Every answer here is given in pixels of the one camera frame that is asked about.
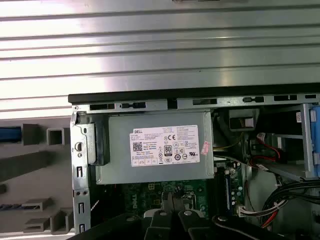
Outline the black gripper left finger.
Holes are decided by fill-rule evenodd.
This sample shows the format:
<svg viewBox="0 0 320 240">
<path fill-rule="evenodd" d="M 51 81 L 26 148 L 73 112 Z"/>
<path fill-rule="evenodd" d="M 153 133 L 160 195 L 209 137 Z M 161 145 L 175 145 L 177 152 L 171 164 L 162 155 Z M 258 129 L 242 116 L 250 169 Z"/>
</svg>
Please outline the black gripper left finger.
<svg viewBox="0 0 320 240">
<path fill-rule="evenodd" d="M 89 230 L 81 230 L 76 240 L 169 240 L 172 236 L 174 195 L 163 192 L 162 208 L 146 211 L 143 217 L 123 213 Z"/>
</svg>

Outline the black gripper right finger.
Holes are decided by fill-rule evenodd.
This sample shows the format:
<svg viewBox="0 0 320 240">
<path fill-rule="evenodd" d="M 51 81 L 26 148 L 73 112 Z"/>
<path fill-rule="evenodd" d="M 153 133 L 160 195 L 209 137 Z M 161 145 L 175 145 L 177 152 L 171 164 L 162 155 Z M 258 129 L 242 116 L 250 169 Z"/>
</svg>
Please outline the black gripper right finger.
<svg viewBox="0 0 320 240">
<path fill-rule="evenodd" d="M 229 196 L 211 195 L 209 218 L 191 209 L 178 213 L 179 221 L 190 240 L 318 240 L 319 234 L 307 232 L 313 221 L 307 206 L 319 204 L 318 196 L 304 193 L 272 193 L 262 210 L 237 206 L 236 214 Z"/>
</svg>

